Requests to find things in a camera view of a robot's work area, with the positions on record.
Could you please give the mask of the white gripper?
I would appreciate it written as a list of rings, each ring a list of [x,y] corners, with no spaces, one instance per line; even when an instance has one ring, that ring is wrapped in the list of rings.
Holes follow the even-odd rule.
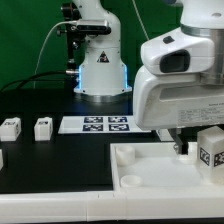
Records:
[[[224,124],[224,30],[177,28],[145,42],[141,59],[135,122],[143,130],[169,129],[176,153],[187,155],[178,128]]]

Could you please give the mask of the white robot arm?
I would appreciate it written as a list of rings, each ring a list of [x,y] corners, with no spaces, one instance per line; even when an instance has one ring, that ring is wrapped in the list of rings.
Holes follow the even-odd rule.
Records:
[[[120,22],[100,0],[72,0],[87,38],[75,91],[94,100],[133,92],[145,131],[224,123],[224,0],[165,0],[183,7],[180,26],[142,44],[134,86],[120,56]]]

